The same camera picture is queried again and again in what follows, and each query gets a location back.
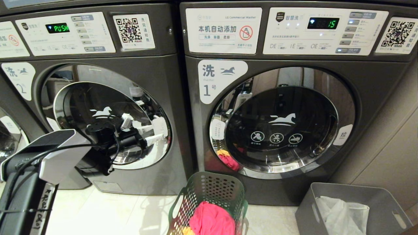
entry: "wall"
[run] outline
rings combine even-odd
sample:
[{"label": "wall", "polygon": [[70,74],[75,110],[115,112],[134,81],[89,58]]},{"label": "wall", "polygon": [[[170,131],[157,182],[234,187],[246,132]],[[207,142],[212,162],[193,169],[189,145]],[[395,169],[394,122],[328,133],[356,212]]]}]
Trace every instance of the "wall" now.
[{"label": "wall", "polygon": [[418,62],[414,61],[331,182],[388,189],[418,223]]}]

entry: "washer door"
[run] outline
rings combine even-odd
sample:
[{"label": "washer door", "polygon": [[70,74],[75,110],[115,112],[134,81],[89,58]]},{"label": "washer door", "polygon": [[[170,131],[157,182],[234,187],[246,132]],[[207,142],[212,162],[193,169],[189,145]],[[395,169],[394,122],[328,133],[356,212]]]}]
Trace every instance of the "washer door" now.
[{"label": "washer door", "polygon": [[238,85],[217,105],[213,150],[235,171],[281,179],[311,171],[344,145],[354,101],[334,76],[311,68],[271,70]]},{"label": "washer door", "polygon": [[0,108],[0,162],[29,144],[20,126]]},{"label": "washer door", "polygon": [[144,151],[135,145],[120,152],[116,169],[151,166],[168,151],[171,129],[164,111],[144,89],[108,69],[75,64],[55,70],[44,83],[41,105],[53,129],[73,128],[86,137],[87,126],[97,119],[112,123],[124,113],[134,118],[133,126],[143,138],[163,134]]}]

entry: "digital display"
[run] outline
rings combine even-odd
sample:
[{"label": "digital display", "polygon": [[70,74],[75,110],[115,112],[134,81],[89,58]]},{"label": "digital display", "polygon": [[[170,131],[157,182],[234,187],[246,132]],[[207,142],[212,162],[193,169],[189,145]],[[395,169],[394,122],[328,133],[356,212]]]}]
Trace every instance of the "digital display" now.
[{"label": "digital display", "polygon": [[311,17],[308,29],[336,29],[339,18]]},{"label": "digital display", "polygon": [[66,33],[70,31],[67,23],[50,24],[45,26],[48,33]]}]

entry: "control panel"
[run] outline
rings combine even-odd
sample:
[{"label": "control panel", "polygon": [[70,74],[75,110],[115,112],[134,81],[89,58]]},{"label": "control panel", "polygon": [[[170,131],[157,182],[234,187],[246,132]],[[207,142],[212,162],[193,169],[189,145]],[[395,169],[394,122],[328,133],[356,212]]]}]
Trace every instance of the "control panel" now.
[{"label": "control panel", "polygon": [[34,56],[116,52],[102,12],[16,20]]},{"label": "control panel", "polygon": [[340,8],[270,8],[263,54],[367,56],[388,14]]}]

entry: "gray plastic bin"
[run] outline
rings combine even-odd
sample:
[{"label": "gray plastic bin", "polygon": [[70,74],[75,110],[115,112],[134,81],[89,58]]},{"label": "gray plastic bin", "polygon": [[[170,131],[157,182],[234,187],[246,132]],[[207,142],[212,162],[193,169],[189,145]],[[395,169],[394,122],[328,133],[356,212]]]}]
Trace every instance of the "gray plastic bin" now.
[{"label": "gray plastic bin", "polygon": [[398,235],[412,227],[405,212],[386,189],[313,183],[296,211],[300,235],[327,235],[315,198],[327,196],[370,207],[367,235]]}]

